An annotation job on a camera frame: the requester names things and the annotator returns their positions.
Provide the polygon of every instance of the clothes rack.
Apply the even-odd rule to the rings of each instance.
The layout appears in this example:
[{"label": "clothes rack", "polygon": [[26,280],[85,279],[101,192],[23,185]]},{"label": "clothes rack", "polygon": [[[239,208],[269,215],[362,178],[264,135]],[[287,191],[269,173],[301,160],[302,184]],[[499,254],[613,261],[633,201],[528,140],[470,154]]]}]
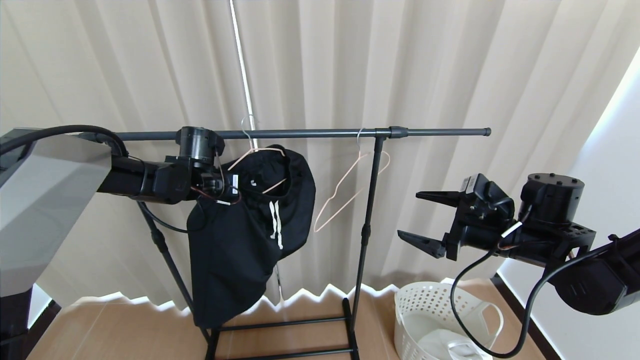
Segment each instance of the clothes rack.
[{"label": "clothes rack", "polygon": [[[289,322],[275,323],[259,323],[254,325],[228,326],[218,329],[211,329],[211,333],[207,329],[201,329],[205,340],[207,341],[207,354],[205,360],[213,360],[218,347],[218,339],[220,332],[223,331],[241,331],[247,329],[261,329],[266,327],[293,326],[306,323],[322,323],[344,321],[346,326],[348,347],[334,348],[327,350],[316,350],[306,352],[294,352],[288,354],[278,354],[270,356],[255,356],[235,358],[234,360],[272,360],[272,359],[290,359],[294,357],[318,356],[326,354],[350,353],[351,360],[359,360],[358,344],[355,336],[356,315],[358,314],[358,303],[360,301],[360,288],[362,287],[362,275],[364,272],[365,257],[367,254],[367,246],[371,237],[371,217],[373,214],[374,197],[376,195],[376,185],[378,184],[378,170],[380,169],[380,157],[382,148],[386,139],[405,138],[407,136],[489,136],[491,129],[486,127],[482,129],[408,129],[400,126],[390,126],[374,129],[286,129],[286,130],[251,130],[251,131],[216,131],[222,139],[237,140],[247,139],[247,136],[255,139],[276,139],[276,138],[375,138],[373,151],[373,165],[371,167],[371,178],[369,181],[369,197],[367,198],[367,209],[365,211],[364,224],[362,226],[362,238],[360,240],[360,257],[358,260],[358,272],[356,275],[356,286],[353,297],[353,307],[349,306],[347,298],[342,299],[342,309],[344,316],[328,317],[328,318],[311,318],[306,320],[297,320]],[[175,131],[142,131],[132,133],[118,133],[123,141],[151,141],[151,140],[175,140]],[[178,285],[184,300],[193,311],[193,300],[178,272],[175,263],[166,246],[162,232],[156,227],[152,219],[145,215],[145,221],[149,224],[152,233],[152,239],[158,250],[171,270],[171,274]]]}]

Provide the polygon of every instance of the clothes hanger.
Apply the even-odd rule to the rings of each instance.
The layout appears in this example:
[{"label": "clothes hanger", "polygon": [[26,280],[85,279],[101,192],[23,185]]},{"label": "clothes hanger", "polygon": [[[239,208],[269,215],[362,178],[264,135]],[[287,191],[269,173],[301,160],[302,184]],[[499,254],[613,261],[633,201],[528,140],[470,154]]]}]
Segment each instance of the clothes hanger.
[{"label": "clothes hanger", "polygon": [[[244,116],[242,118],[242,120],[240,120],[240,128],[242,129],[242,132],[246,135],[247,138],[249,138],[249,151],[247,151],[244,155],[240,156],[240,158],[238,158],[238,160],[236,160],[236,162],[234,162],[233,164],[231,164],[231,166],[227,169],[227,171],[233,169],[236,165],[238,165],[238,163],[240,161],[242,161],[244,158],[246,158],[249,154],[252,154],[256,151],[265,151],[265,150],[271,150],[271,151],[278,151],[282,157],[286,157],[286,155],[284,154],[284,151],[282,151],[281,149],[276,149],[276,148],[272,148],[272,147],[253,147],[253,141],[251,139],[251,136],[244,130],[244,120],[247,118],[247,116]],[[272,187],[268,188],[267,190],[264,190],[262,193],[268,193],[271,190],[275,189],[278,185],[284,183],[287,179],[282,179],[279,182],[277,182],[275,185],[273,185]]]},{"label": "clothes hanger", "polygon": [[[344,179],[347,177],[347,175],[349,175],[349,173],[353,170],[353,168],[356,167],[356,165],[360,162],[360,160],[362,160],[362,159],[366,158],[367,156],[371,155],[371,151],[369,151],[369,152],[367,152],[365,154],[362,154],[362,150],[360,149],[360,133],[362,132],[363,129],[364,128],[360,129],[358,131],[358,135],[356,136],[356,144],[358,145],[358,158],[356,159],[356,161],[353,162],[353,164],[349,168],[349,170],[347,170],[347,172],[344,173],[344,175],[342,176],[342,179],[340,179],[340,181],[338,181],[338,184],[335,186],[335,190],[333,191],[333,195],[331,195],[331,197],[324,202],[324,205],[320,209],[320,212],[316,216],[316,221],[314,222],[314,233],[317,233],[318,231],[322,230],[323,227],[325,227],[327,224],[329,224],[329,222],[331,220],[333,220],[333,218],[335,218],[342,211],[342,209],[346,208],[346,206],[349,205],[349,203],[351,201],[353,201],[353,199],[355,199],[362,192],[362,190],[365,189],[365,186],[361,187],[355,193],[355,195],[352,196],[349,200],[347,200],[347,202],[345,202],[344,205],[342,205],[342,207],[340,209],[338,209],[338,211],[336,211],[327,221],[325,221],[324,224],[322,224],[320,227],[317,227],[318,220],[320,219],[320,216],[322,215],[322,213],[323,213],[324,209],[326,208],[327,204],[329,204],[329,201],[331,201],[338,194],[338,188],[340,187],[340,185],[342,184]],[[387,167],[389,166],[389,164],[391,164],[391,155],[389,155],[389,153],[386,152],[386,151],[382,151],[382,153],[384,155],[387,155],[388,161],[387,161],[387,164],[382,169],[380,169],[380,171],[378,172],[378,175],[380,175],[383,171],[385,171],[387,169]]]}]

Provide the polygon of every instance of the light through curtain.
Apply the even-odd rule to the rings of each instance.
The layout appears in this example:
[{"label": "light through curtain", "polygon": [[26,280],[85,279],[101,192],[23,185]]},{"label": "light through curtain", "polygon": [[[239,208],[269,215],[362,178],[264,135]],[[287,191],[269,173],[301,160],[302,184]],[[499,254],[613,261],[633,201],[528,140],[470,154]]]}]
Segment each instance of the light through curtain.
[{"label": "light through curtain", "polygon": [[[396,229],[440,238],[453,209],[418,200],[482,172],[518,198],[531,172],[564,172],[602,114],[640,44],[640,3],[594,1],[235,1],[248,91],[258,129],[491,127],[489,138],[387,140],[365,283],[380,288],[456,275]],[[226,1],[2,2],[2,132],[15,126],[95,124],[114,131],[183,125],[239,129],[247,115]],[[261,140],[307,157],[316,212],[352,164],[355,139]],[[361,140],[363,151],[372,146]],[[224,160],[247,142],[229,141]],[[170,142],[132,143],[162,160]],[[326,210],[366,185],[363,161]],[[281,261],[284,296],[355,283],[361,195]],[[184,224],[193,203],[153,206]],[[190,287],[186,237],[163,231]],[[470,276],[491,276],[500,261]],[[98,194],[38,280],[62,305],[121,291],[184,302],[135,203]],[[277,301],[275,282],[267,296]]]}]

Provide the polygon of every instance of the white plastic basket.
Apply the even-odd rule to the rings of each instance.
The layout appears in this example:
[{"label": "white plastic basket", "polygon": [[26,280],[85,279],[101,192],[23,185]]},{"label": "white plastic basket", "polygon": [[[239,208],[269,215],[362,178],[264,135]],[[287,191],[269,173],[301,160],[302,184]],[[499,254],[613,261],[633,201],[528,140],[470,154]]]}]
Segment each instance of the white plastic basket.
[{"label": "white plastic basket", "polygon": [[[451,303],[449,301],[449,293],[451,285],[439,282],[415,282],[404,286],[396,293],[396,329],[394,334],[394,342],[396,351],[402,360],[438,360],[428,352],[418,346],[420,337],[426,335],[429,331],[435,329],[447,329],[458,334],[465,335],[464,331],[458,324],[456,317],[451,312]],[[484,346],[491,348],[495,339],[500,334],[504,319],[500,309],[490,302],[484,302],[466,291],[456,288],[456,310],[458,316],[462,319],[467,329],[474,337]],[[487,307],[495,308],[500,317],[500,325],[495,333],[489,333],[484,320],[483,311]],[[415,313],[428,318],[429,323],[416,324],[409,326],[405,323],[408,320],[406,315]],[[424,334],[418,336],[415,332],[422,331]]]}]

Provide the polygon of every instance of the curtain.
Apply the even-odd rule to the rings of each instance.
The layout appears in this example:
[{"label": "curtain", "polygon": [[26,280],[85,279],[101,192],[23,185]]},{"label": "curtain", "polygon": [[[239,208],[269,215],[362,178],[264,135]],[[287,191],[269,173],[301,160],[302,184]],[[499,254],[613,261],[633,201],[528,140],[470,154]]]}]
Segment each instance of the curtain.
[{"label": "curtain", "polygon": [[[566,172],[640,45],[635,0],[234,1],[257,129],[491,127],[491,137],[387,140],[365,283],[455,276],[481,253],[431,259],[396,229],[441,238],[454,209],[415,198],[478,172],[519,198],[531,172]],[[226,1],[3,2],[1,130],[85,123],[114,131],[240,129],[248,114]],[[355,139],[260,140],[302,153],[316,214],[356,159]],[[248,149],[229,141],[223,160]],[[372,140],[360,140],[363,152]],[[162,160],[170,142],[132,143]],[[369,183],[371,156],[323,218]],[[366,191],[278,265],[283,295],[355,283]],[[193,203],[153,206],[181,225]],[[163,231],[190,286],[186,237]],[[469,276],[488,277],[487,261]],[[160,304],[180,293],[133,201],[97,194],[38,284],[60,304],[121,291]],[[279,300],[270,282],[266,295]]]}]

